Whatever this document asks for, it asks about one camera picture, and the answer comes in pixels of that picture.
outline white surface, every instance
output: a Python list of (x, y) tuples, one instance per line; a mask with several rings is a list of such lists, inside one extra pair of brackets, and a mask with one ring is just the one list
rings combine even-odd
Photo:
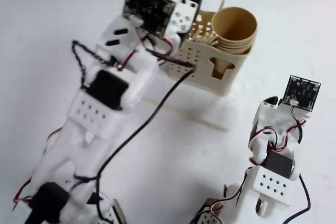
[[(64, 123), (80, 84), (70, 51), (72, 39), (89, 47), (120, 14), (123, 0), (0, 0), (0, 216), (32, 174), (47, 135)], [(216, 10), (221, 0), (204, 0)], [(334, 33), (336, 0), (226, 0), (251, 11), (259, 23), (253, 52), (229, 96), (181, 86), (169, 104), (226, 127), (218, 131), (172, 110), (155, 120), (108, 166), (102, 189), (115, 196), (130, 224), (187, 223), (207, 197), (220, 197), (223, 184), (240, 183), (251, 156), (247, 148), (261, 100), (285, 91), (290, 74), (322, 82), (307, 122), (302, 175), (312, 209), (293, 223), (333, 219), (336, 162)], [(173, 84), (158, 78), (148, 95), (159, 100)], [(117, 145), (154, 110), (142, 102)], [(295, 201), (275, 216), (282, 223), (306, 207), (299, 182)]]

